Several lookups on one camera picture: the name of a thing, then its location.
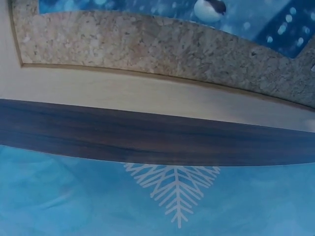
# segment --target cork surface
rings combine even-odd
[[[315,39],[296,59],[193,23],[120,12],[38,15],[13,0],[23,63],[117,68],[258,92],[315,107]]]

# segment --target blue fabric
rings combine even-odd
[[[165,214],[174,198],[165,201],[164,186],[175,180],[188,220],[180,228],[176,211]],[[194,169],[0,146],[0,235],[313,236],[314,182],[315,164]]]
[[[226,7],[224,15],[211,7],[207,10],[204,0],[39,0],[39,13],[115,10],[175,18],[245,38],[289,58],[295,58],[315,32],[314,0],[221,1]]]

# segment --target blue background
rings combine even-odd
[[[216,23],[195,16],[196,0],[39,0],[39,13],[116,10],[176,18],[215,27],[289,58],[296,57],[315,32],[314,0],[223,1],[226,15]]]
[[[315,164],[222,167],[178,229],[122,163],[0,146],[0,235],[313,236],[314,183]]]

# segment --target snowflake design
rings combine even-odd
[[[151,198],[165,206],[165,215],[174,214],[171,222],[177,220],[178,228],[182,220],[188,221],[185,214],[193,214],[192,205],[203,198],[200,187],[209,188],[219,167],[171,166],[125,163],[127,172],[143,188],[152,188]]]

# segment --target dark wood panel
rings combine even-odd
[[[0,144],[120,162],[260,166],[315,162],[315,134],[0,99]]]

